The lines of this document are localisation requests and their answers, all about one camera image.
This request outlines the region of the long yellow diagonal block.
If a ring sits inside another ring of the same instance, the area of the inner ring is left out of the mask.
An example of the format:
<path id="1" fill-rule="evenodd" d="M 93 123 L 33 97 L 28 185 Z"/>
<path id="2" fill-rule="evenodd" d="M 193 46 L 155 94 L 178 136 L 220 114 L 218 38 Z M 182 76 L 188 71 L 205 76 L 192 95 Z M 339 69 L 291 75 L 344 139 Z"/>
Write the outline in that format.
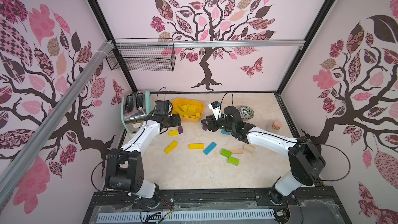
<path id="1" fill-rule="evenodd" d="M 177 141 L 173 141 L 172 143 L 169 144 L 169 146 L 164 150 L 166 154 L 169 154 L 171 151 L 173 151 L 176 147 L 178 146 Z"/>

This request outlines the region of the yellow horizontal mid block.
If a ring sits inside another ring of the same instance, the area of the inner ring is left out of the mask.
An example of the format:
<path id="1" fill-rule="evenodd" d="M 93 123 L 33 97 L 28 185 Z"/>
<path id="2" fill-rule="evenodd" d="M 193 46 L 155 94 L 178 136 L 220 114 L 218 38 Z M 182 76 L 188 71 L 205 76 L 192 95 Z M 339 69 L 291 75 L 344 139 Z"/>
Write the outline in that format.
<path id="1" fill-rule="evenodd" d="M 203 144 L 203 143 L 189 144 L 189 149 L 190 149 L 190 150 L 194 150 L 194 149 L 204 149 L 204 144 Z"/>

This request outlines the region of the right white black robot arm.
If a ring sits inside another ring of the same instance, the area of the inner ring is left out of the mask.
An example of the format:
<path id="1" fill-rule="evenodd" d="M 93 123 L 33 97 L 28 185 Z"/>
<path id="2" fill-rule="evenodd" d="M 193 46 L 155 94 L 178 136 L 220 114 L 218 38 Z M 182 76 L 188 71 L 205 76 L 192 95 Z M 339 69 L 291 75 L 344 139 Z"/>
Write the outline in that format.
<path id="1" fill-rule="evenodd" d="M 276 152 L 289 160 L 290 171 L 280 177 L 270 188 L 268 197 L 274 205 L 282 205 L 285 198 L 301 186 L 313 186 L 326 165 L 318 147 L 311 139 L 288 138 L 246 123 L 238 109 L 231 105 L 221 109 L 218 101 L 208 105 L 212 115 L 201 120 L 211 132 L 229 132 L 236 140 L 257 145 Z"/>

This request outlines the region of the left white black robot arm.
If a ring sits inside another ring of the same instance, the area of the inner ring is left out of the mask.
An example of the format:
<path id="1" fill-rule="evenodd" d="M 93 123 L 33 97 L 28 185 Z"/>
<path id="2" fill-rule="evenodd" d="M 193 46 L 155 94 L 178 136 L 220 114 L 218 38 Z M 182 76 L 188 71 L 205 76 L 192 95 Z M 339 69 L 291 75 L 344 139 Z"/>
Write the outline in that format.
<path id="1" fill-rule="evenodd" d="M 107 195 L 132 194 L 148 208 L 156 208 L 161 201 L 161 191 L 158 184 L 145 180 L 142 155 L 156 136 L 180 125 L 181 118 L 173 114 L 171 101 L 157 100 L 136 134 L 121 148 L 112 149 L 99 163 L 106 165 L 105 187 L 111 191 L 97 191 Z"/>

